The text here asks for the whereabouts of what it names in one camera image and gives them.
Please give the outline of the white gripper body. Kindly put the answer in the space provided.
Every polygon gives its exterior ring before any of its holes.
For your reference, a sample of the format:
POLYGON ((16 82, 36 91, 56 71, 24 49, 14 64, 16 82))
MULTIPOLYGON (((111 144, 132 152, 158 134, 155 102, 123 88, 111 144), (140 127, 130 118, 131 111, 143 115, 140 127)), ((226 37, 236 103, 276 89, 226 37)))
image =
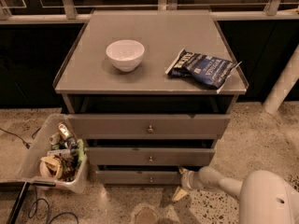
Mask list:
POLYGON ((187 171, 181 176, 181 186, 187 191, 199 189, 197 173, 195 171, 187 171))

